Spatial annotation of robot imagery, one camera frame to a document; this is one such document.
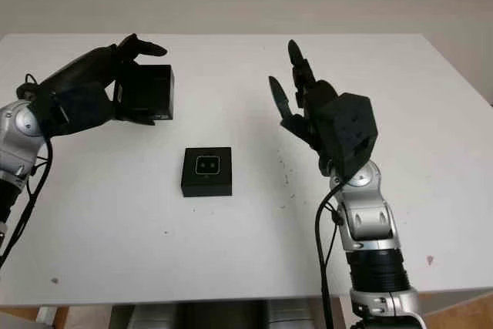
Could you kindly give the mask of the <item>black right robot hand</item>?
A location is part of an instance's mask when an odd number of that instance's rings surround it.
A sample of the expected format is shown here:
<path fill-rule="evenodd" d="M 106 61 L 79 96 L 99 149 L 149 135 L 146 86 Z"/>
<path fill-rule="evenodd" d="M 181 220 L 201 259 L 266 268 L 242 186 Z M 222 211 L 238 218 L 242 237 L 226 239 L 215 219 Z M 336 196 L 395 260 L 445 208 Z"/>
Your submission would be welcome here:
<path fill-rule="evenodd" d="M 289 99 L 279 81 L 269 78 L 270 91 L 273 101 L 281 116 L 281 126 L 303 140 L 311 149 L 317 152 L 319 162 L 328 166 L 332 160 L 328 140 L 324 138 L 322 121 L 324 110 L 332 102 L 337 93 L 324 80 L 317 80 L 308 60 L 303 56 L 299 45 L 291 39 L 287 50 L 292 65 L 293 84 L 296 88 L 295 100 L 302 114 L 292 113 Z"/>

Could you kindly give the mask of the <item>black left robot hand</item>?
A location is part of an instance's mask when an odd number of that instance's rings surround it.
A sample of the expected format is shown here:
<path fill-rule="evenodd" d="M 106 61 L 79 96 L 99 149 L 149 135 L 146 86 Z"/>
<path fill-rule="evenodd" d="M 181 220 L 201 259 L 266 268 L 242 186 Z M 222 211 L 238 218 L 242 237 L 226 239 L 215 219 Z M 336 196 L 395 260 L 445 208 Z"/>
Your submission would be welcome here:
<path fill-rule="evenodd" d="M 153 119 L 129 113 L 110 101 L 106 87 L 136 66 L 138 55 L 166 53 L 162 46 L 140 40 L 135 34 L 118 45 L 93 49 L 44 80 L 32 110 L 53 136 L 91 129 L 112 119 L 153 126 Z"/>

